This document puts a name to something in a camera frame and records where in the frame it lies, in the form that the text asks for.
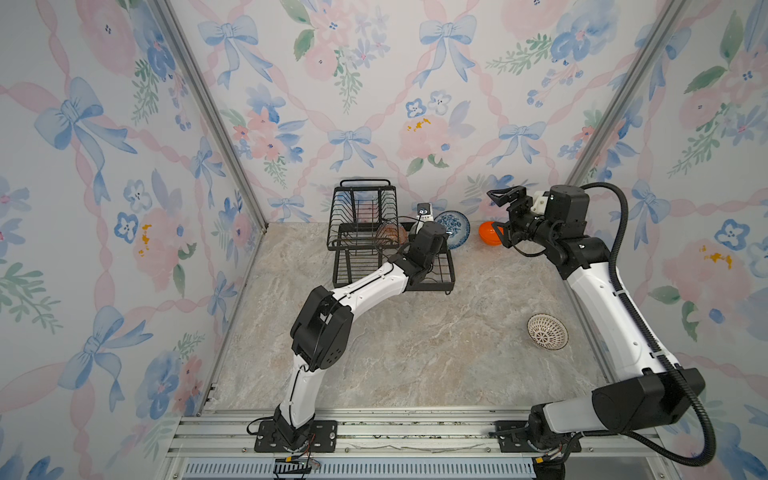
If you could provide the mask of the white blue floral bowl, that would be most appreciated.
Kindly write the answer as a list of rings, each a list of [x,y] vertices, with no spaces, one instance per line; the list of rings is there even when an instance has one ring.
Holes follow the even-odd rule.
[[[462,212],[446,210],[440,213],[435,221],[443,225],[448,234],[447,248],[455,250],[463,246],[471,233],[469,219]]]

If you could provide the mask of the red patterned bowl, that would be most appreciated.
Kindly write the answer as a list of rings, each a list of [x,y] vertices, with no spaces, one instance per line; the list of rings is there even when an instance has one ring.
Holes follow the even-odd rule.
[[[385,223],[376,231],[376,240],[385,248],[395,248],[408,241],[408,233],[397,223]]]

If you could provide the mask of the black wire dish rack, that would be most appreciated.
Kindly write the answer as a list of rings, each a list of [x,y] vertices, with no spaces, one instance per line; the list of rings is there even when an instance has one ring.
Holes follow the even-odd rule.
[[[327,234],[327,248],[334,253],[333,285],[350,285],[391,257],[402,257],[418,269],[408,291],[450,294],[455,269],[449,237],[448,228],[434,221],[430,203],[419,203],[413,216],[401,215],[391,181],[345,179],[333,192]]]

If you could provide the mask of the beige lattice bowl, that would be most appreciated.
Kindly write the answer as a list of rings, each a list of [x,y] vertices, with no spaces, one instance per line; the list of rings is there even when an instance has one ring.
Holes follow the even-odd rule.
[[[548,314],[535,314],[527,321],[527,332],[531,340],[539,347],[557,351],[565,348],[569,333],[565,325]]]

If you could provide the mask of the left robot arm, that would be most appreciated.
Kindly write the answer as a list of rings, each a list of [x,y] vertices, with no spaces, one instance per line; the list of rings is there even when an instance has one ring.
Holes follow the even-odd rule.
[[[325,373],[346,351],[357,317],[421,283],[447,238],[443,225],[427,221],[412,241],[373,273],[345,287],[328,290],[318,286],[309,293],[290,331],[293,372],[274,415],[275,425],[287,441],[308,434]]]

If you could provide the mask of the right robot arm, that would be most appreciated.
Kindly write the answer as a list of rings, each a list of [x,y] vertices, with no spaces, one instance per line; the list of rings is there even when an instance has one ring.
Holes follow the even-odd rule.
[[[629,435],[672,425],[688,411],[705,416],[698,398],[703,376],[683,368],[667,351],[621,283],[620,244],[608,246],[587,235],[587,191],[555,185],[531,196],[525,187],[513,186],[487,195],[509,215],[493,225],[502,245],[514,248],[527,241],[540,246],[591,318],[615,377],[587,395],[532,407],[527,427],[513,432],[513,438],[526,437],[546,451],[579,433]]]

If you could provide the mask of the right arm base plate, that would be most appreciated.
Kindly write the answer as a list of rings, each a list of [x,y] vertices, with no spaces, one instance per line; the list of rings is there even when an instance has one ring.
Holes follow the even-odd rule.
[[[551,432],[539,424],[531,426],[524,420],[497,420],[487,435],[495,439],[502,453],[563,452],[573,433]]]

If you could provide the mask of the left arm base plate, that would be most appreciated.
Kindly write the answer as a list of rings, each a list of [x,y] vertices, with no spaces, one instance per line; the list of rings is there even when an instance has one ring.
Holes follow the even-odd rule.
[[[280,420],[269,419],[259,424],[255,433],[257,453],[298,454],[333,453],[338,440],[338,422],[310,420],[298,429]]]

